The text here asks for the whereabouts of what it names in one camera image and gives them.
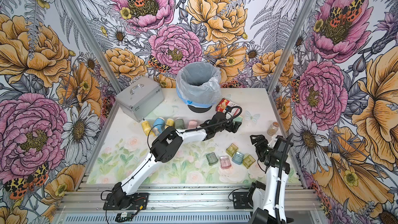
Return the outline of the mint green pencil sharpener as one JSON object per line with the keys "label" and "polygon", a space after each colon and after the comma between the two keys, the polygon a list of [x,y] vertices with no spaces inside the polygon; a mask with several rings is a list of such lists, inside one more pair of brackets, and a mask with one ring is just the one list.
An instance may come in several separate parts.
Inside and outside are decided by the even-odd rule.
{"label": "mint green pencil sharpener", "polygon": [[234,119],[234,122],[243,122],[242,116],[238,116]]}

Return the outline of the yellow transparent shavings tray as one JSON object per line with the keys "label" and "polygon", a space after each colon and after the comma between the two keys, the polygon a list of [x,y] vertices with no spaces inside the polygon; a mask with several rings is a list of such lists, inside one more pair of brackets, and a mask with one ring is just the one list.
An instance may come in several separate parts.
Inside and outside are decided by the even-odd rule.
{"label": "yellow transparent shavings tray", "polygon": [[234,154],[238,151],[238,147],[235,144],[231,144],[227,149],[226,153],[230,156],[233,157]]}

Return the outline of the blue transparent shavings tray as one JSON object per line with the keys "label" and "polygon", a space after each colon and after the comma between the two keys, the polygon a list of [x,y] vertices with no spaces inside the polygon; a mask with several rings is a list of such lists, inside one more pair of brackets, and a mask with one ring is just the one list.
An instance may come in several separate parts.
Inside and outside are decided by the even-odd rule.
{"label": "blue transparent shavings tray", "polygon": [[244,155],[243,153],[241,153],[241,152],[239,152],[239,151],[236,151],[236,152],[233,154],[233,156],[232,156],[232,161],[233,161],[234,163],[238,164],[238,165],[241,165],[241,164],[243,163],[244,156],[245,156],[245,155]]}

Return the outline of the pink transparent shavings tray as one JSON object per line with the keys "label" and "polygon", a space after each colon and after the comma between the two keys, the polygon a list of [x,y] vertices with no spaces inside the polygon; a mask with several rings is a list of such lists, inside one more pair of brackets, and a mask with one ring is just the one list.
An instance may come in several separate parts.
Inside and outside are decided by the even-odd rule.
{"label": "pink transparent shavings tray", "polygon": [[232,166],[229,156],[221,156],[219,160],[220,160],[220,167],[223,170],[229,169]]}

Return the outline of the grey green shavings tray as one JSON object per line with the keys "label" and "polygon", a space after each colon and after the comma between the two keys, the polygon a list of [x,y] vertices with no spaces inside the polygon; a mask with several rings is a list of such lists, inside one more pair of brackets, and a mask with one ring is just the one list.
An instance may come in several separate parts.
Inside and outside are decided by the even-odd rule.
{"label": "grey green shavings tray", "polygon": [[208,154],[206,155],[206,159],[207,159],[207,161],[208,161],[208,165],[209,165],[209,166],[213,166],[213,165],[217,164],[218,161],[219,161],[218,158],[217,158],[217,156],[216,156],[216,154],[215,154],[214,152],[208,153]]}

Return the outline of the pink pencil sharpener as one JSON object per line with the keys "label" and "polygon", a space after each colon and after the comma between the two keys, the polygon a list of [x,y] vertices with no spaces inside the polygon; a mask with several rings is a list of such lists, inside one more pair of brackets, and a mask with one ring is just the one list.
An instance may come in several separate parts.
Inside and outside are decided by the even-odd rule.
{"label": "pink pencil sharpener", "polygon": [[189,123],[188,123],[188,129],[194,129],[194,128],[196,128],[198,125],[199,125],[199,124],[198,124],[197,121],[195,121],[195,120],[190,120]]}

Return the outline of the dark green pencil sharpener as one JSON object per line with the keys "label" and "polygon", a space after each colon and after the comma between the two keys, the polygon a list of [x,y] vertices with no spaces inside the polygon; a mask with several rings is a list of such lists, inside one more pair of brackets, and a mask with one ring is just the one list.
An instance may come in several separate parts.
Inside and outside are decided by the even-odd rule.
{"label": "dark green pencil sharpener", "polygon": [[184,120],[182,118],[176,118],[174,122],[175,129],[184,130],[186,128]]}

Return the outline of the yellow pencil sharpener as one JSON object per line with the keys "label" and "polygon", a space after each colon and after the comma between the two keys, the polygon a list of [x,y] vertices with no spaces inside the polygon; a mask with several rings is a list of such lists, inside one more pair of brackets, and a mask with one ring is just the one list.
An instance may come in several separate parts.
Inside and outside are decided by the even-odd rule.
{"label": "yellow pencil sharpener", "polygon": [[142,125],[142,129],[143,129],[145,136],[150,136],[150,135],[155,136],[155,134],[152,130],[152,126],[148,120],[143,120],[141,122],[141,125]]}
{"label": "yellow pencil sharpener", "polygon": [[175,121],[174,121],[174,119],[168,118],[168,119],[165,121],[165,129],[167,129],[167,128],[173,128],[174,126],[175,126]]}

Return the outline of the blue pencil sharpener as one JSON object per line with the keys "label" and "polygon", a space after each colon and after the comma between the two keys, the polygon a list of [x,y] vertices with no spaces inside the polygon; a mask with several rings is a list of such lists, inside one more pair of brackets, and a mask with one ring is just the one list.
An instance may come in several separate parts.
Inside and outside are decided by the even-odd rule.
{"label": "blue pencil sharpener", "polygon": [[165,120],[159,117],[153,123],[152,132],[155,134],[155,136],[159,136],[164,131],[164,127]]}

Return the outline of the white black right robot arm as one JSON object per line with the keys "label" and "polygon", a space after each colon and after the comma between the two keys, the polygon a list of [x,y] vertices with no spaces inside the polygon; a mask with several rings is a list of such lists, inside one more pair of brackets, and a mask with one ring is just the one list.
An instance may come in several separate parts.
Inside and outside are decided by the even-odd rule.
{"label": "white black right robot arm", "polygon": [[287,162],[288,152],[293,146],[293,135],[287,138],[276,137],[273,147],[268,145],[264,135],[251,135],[251,143],[256,148],[258,161],[266,166],[265,179],[262,183],[251,184],[248,199],[253,208],[250,224],[290,224],[293,218],[285,214],[285,189],[290,173]]}

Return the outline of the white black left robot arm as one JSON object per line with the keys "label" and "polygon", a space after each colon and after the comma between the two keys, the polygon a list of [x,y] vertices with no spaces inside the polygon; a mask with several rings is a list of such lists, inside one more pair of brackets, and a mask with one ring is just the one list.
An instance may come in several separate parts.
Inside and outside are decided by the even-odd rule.
{"label": "white black left robot arm", "polygon": [[128,209],[134,202],[134,195],[141,184],[154,173],[161,164],[172,160],[182,144],[207,141],[224,130],[235,133],[235,119],[242,113],[242,108],[237,106],[236,114],[229,112],[216,112],[210,120],[206,120],[198,127],[191,129],[167,128],[156,137],[149,146],[149,154],[143,162],[126,179],[114,185],[104,199],[103,210]]}

